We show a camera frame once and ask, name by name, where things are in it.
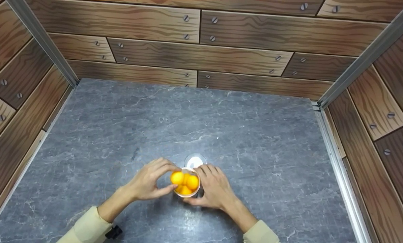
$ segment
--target marble tabletop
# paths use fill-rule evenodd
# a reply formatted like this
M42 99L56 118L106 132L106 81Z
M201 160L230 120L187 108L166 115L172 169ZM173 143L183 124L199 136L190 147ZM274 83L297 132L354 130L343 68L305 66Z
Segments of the marble tabletop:
M0 215L0 242L56 242L144 164L220 166L283 243L355 242L310 100L83 79ZM159 186L169 183L169 174ZM224 213L173 194L117 219L124 243L241 243Z

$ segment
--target person's right hand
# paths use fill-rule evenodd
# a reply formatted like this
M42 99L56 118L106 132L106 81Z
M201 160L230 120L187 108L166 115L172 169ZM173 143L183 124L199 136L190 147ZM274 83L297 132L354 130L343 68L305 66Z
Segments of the person's right hand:
M224 172L212 164L204 164L194 169L204 189L204 196L201 198L185 198L184 202L193 206L202 206L212 209L221 209L238 200Z

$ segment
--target beige sleeve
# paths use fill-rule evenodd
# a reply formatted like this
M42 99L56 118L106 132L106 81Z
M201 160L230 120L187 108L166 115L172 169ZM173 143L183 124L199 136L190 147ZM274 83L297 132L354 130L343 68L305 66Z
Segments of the beige sleeve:
M112 224L91 207L57 243L102 243L111 229Z
M266 223L259 220L243 235L243 243L280 243L280 239Z

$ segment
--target wall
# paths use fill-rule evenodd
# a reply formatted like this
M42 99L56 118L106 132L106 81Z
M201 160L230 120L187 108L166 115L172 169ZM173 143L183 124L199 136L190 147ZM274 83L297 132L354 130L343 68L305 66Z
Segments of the wall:
M373 242L403 243L403 35L326 115Z
M47 54L0 1L0 207L70 91Z
M312 100L403 8L403 0L27 3L79 78Z

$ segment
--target person's left hand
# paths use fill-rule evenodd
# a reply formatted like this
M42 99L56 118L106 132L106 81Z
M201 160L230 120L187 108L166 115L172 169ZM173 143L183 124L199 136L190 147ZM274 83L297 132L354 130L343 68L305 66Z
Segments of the person's left hand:
M152 160L132 178L132 180L120 189L124 194L130 195L130 200L149 200L167 195L177 185L171 184L158 189L156 181L168 171L181 171L173 162L165 158Z

